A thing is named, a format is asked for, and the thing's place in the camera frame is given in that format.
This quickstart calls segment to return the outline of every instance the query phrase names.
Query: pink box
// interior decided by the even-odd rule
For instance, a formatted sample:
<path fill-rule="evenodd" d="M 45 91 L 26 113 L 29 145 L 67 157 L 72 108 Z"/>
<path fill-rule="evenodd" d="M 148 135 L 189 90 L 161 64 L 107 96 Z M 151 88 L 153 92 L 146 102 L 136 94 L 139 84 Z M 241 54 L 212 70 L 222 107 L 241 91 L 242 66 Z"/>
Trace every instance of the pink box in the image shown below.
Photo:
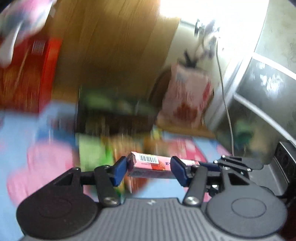
<path fill-rule="evenodd" d="M 128 155 L 128 176 L 145 178 L 175 178 L 170 170 L 170 157 L 131 152 Z M 198 161 L 181 159 L 188 166 Z"/>

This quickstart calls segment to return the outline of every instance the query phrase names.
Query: black object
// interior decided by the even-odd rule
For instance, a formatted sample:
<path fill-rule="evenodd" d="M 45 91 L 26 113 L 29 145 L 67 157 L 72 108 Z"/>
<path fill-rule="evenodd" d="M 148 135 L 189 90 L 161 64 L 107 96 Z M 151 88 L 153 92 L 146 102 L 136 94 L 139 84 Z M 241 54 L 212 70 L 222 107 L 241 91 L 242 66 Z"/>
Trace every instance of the black object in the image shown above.
<path fill-rule="evenodd" d="M 29 196 L 17 209 L 23 241 L 282 240 L 276 232 L 286 220 L 284 203 L 231 168 L 188 167 L 172 157 L 172 172 L 189 186 L 183 205 L 177 199 L 121 204 L 113 186 L 121 182 L 127 164 L 122 157 L 93 172 L 74 168 Z M 96 185 L 98 204 L 82 193 L 82 185 Z M 213 198 L 202 203 L 214 185 Z"/>
<path fill-rule="evenodd" d="M 241 170 L 245 170 L 245 168 L 250 168 L 250 171 L 252 171 L 261 170 L 263 168 L 263 164 L 261 162 L 249 157 L 221 156 L 221 159 L 218 160 L 218 163 L 221 165 L 226 165 L 227 167 L 231 167 L 231 165 L 228 165 L 230 163 L 239 165 Z"/>
<path fill-rule="evenodd" d="M 291 142 L 279 142 L 270 164 L 248 173 L 249 179 L 267 188 L 289 204 L 295 198 L 296 148 Z"/>
<path fill-rule="evenodd" d="M 157 114 L 146 100 L 80 87 L 75 131 L 93 136 L 150 132 Z"/>
<path fill-rule="evenodd" d="M 196 67 L 196 64 L 198 62 L 198 58 L 191 59 L 189 57 L 189 54 L 188 54 L 188 51 L 187 50 L 184 51 L 184 57 L 185 57 L 185 63 L 183 65 L 185 67 L 187 67 L 187 68 L 195 68 Z"/>
<path fill-rule="evenodd" d="M 200 22 L 199 19 L 197 19 L 195 23 L 195 28 L 194 28 L 194 36 L 198 35 L 200 27 L 202 27 L 202 23 Z"/>
<path fill-rule="evenodd" d="M 294 4 L 294 6 L 296 6 L 296 0 L 290 0 L 291 3 Z"/>
<path fill-rule="evenodd" d="M 2 12 L 13 0 L 1 0 L 0 1 L 0 12 Z"/>
<path fill-rule="evenodd" d="M 80 169 L 71 169 L 26 198 L 16 213 L 22 231 L 40 239 L 62 239 L 87 228 L 98 208 L 83 194 L 80 178 Z"/>

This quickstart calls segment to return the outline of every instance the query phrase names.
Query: clutter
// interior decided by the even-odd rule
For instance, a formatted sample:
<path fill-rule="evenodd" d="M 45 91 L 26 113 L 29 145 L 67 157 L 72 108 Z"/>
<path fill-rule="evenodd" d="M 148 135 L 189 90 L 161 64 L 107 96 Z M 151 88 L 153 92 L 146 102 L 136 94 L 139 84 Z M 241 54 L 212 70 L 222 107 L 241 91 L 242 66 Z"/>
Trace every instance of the clutter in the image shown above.
<path fill-rule="evenodd" d="M 81 87 L 76 131 L 94 136 L 150 132 L 157 113 L 145 100 Z"/>
<path fill-rule="evenodd" d="M 144 139 L 143 149 L 146 154 L 157 156 L 177 156 L 181 159 L 206 162 L 201 151 L 190 139 L 175 138 L 172 140 Z"/>
<path fill-rule="evenodd" d="M 97 137 L 76 135 L 79 145 L 80 168 L 83 172 L 93 171 L 102 165 L 113 165 L 112 150 Z"/>
<path fill-rule="evenodd" d="M 178 135 L 164 131 L 163 140 L 165 142 L 174 141 L 176 139 L 190 140 L 198 150 L 199 155 L 204 162 L 213 163 L 214 160 L 219 159 L 222 155 L 230 156 L 231 154 L 215 139 L 192 137 L 185 135 Z"/>
<path fill-rule="evenodd" d="M 105 142 L 113 150 L 114 162 L 119 160 L 122 156 L 128 156 L 132 151 L 142 152 L 140 141 L 136 141 L 130 136 L 118 135 L 107 138 Z M 125 185 L 130 193 L 135 193 L 147 183 L 147 178 L 134 178 L 126 174 L 123 178 L 122 185 Z"/>

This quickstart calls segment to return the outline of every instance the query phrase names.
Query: metal screw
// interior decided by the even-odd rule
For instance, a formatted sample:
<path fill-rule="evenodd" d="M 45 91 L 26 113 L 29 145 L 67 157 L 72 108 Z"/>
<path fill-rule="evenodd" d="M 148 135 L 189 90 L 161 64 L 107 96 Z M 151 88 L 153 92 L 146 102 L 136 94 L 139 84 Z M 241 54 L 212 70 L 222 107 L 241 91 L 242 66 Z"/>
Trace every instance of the metal screw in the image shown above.
<path fill-rule="evenodd" d="M 118 204 L 118 200 L 114 197 L 105 197 L 104 203 L 106 203 L 107 205 L 114 206 L 114 205 Z"/>
<path fill-rule="evenodd" d="M 198 205 L 200 203 L 200 200 L 196 197 L 189 196 L 184 200 L 184 202 L 189 206 L 194 206 Z"/>
<path fill-rule="evenodd" d="M 111 167 L 110 165 L 104 165 L 105 170 L 107 170 L 109 167 Z"/>

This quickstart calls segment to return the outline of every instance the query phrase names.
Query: barcode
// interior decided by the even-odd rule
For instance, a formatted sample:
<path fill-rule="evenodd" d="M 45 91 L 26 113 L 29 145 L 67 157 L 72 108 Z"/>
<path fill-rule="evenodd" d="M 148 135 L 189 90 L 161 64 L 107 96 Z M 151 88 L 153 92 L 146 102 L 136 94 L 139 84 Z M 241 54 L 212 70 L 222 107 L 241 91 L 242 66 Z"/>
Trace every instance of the barcode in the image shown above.
<path fill-rule="evenodd" d="M 34 41 L 33 47 L 32 47 L 32 54 L 43 54 L 45 42 L 44 41 Z"/>
<path fill-rule="evenodd" d="M 140 161 L 158 164 L 158 159 L 156 156 L 139 154 L 139 157 L 140 157 Z"/>

